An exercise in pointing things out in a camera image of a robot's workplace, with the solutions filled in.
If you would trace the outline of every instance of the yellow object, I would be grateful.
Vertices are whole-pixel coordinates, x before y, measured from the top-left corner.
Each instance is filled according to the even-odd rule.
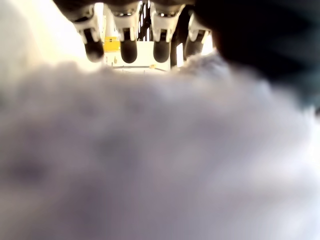
[[[104,39],[103,50],[105,53],[119,52],[120,41],[116,36],[106,36]]]

